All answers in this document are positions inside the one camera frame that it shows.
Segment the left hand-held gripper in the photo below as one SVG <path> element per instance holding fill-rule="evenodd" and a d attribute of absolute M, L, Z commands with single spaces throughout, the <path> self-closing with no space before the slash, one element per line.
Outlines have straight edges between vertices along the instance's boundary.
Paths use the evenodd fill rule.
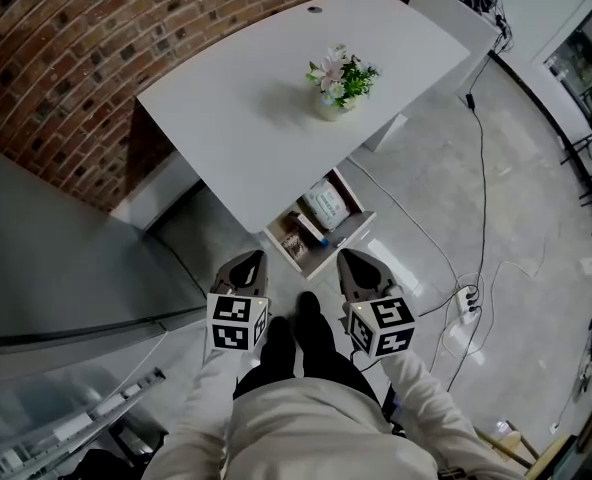
<path fill-rule="evenodd" d="M 207 341 L 211 349 L 253 352 L 269 320 L 267 297 L 239 295 L 233 291 L 264 293 L 268 282 L 268 257 L 263 250 L 236 256 L 220 267 L 207 294 Z"/>

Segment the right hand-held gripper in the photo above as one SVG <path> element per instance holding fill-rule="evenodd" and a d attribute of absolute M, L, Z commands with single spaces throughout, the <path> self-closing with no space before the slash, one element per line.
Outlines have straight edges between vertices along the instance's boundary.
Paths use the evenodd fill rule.
<path fill-rule="evenodd" d="M 370 360 L 381 360 L 408 350 L 416 318 L 404 291 L 394 285 L 389 267 L 367 253 L 349 248 L 338 253 L 336 266 L 342 293 L 385 290 L 383 295 L 349 303 L 346 331 L 355 348 Z"/>

